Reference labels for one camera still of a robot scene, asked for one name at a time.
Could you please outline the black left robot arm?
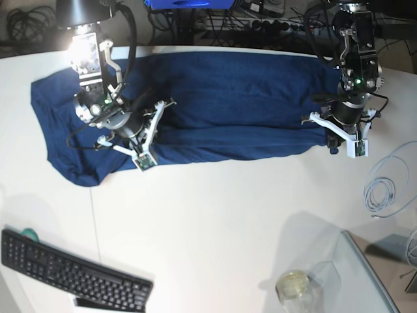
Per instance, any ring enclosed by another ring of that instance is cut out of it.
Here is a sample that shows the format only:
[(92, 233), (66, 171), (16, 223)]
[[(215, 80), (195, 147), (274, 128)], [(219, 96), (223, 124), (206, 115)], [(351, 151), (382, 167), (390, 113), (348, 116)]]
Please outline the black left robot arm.
[[(321, 109), (304, 118), (325, 128), (326, 145), (333, 155), (344, 143), (348, 157), (368, 156), (367, 133), (372, 121), (381, 116), (379, 110), (366, 108), (370, 96), (384, 83), (375, 49), (373, 13), (368, 6), (369, 1), (319, 1), (304, 13), (304, 30), (314, 54), (339, 72), (337, 91), (312, 95)], [(323, 14), (330, 41), (339, 40), (331, 44), (331, 59), (323, 56), (312, 33), (316, 14)]]

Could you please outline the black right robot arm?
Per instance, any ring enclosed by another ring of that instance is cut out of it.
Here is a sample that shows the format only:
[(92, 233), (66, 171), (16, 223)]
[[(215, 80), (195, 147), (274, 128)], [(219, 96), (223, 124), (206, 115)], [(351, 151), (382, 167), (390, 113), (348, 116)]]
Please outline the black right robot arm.
[[(121, 68), (111, 58), (113, 40), (100, 27), (102, 21), (121, 13), (130, 31), (128, 58)], [(74, 95), (76, 115), (86, 125), (106, 128), (139, 145), (146, 121), (139, 100), (122, 95), (136, 61), (137, 29), (131, 9), (118, 1), (57, 1), (57, 25), (74, 32), (68, 48), (70, 63), (79, 78)]]

